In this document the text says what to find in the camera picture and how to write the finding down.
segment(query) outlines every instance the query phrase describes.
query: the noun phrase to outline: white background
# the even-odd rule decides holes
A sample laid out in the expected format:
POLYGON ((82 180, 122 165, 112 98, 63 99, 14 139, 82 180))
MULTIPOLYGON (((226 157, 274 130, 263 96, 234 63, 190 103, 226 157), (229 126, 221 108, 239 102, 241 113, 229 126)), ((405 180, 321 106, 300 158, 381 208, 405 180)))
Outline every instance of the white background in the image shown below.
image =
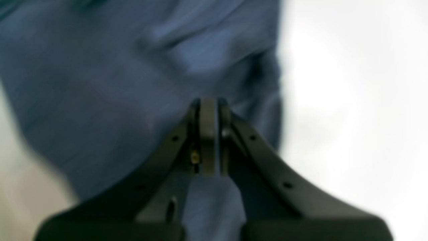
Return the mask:
MULTIPOLYGON (((428 241, 428 1, 289 0, 281 29, 286 162, 396 241, 428 241)), ((2 241, 74 203, 37 160, 0 92, 2 241)))

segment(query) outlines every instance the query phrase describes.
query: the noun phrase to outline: black bracket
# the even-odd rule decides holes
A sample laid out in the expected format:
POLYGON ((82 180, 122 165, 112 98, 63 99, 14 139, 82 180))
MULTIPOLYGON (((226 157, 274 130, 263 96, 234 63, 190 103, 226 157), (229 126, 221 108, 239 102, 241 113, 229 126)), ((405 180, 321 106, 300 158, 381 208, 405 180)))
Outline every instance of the black bracket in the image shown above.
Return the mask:
POLYGON ((224 99, 203 99, 192 103, 183 121, 137 170, 48 219, 36 241, 184 241, 180 221, 190 180, 216 172, 230 176, 241 192, 247 217, 244 241, 392 240, 383 220, 293 171, 224 99))

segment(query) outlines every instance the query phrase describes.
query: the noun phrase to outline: wrinkled fabric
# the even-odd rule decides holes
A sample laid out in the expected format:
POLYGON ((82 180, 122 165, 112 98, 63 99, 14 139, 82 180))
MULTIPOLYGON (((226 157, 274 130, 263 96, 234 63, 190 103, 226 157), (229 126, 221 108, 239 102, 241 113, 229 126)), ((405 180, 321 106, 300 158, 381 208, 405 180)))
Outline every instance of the wrinkled fabric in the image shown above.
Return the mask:
MULTIPOLYGON (((81 201, 141 165, 197 97, 225 97, 274 147, 277 0, 0 0, 0 75, 29 144, 81 201)), ((197 178, 191 240, 236 240, 230 179, 197 178)))

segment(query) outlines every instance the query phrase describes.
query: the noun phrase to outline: black clamp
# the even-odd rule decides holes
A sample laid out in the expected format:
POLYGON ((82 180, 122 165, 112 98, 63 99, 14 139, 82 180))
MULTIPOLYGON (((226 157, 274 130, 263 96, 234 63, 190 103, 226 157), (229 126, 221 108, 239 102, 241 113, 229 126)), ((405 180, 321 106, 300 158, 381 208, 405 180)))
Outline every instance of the black clamp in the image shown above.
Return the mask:
POLYGON ((36 241, 184 241, 194 175, 228 175, 241 191, 244 241, 391 241, 380 218, 318 189, 277 156, 223 99, 195 100, 163 144, 121 182, 47 220, 36 241))

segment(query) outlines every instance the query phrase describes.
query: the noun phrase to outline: blue cloth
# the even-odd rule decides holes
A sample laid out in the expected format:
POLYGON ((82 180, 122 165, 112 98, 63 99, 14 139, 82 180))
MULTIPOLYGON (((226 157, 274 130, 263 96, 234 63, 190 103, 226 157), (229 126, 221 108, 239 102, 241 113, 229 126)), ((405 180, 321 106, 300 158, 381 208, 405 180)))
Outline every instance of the blue cloth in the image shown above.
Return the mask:
MULTIPOLYGON (((275 147, 278 0, 0 0, 0 74, 31 146, 81 200, 125 177, 196 97, 225 97, 275 147)), ((236 240, 228 179, 198 178, 192 240, 236 240)))

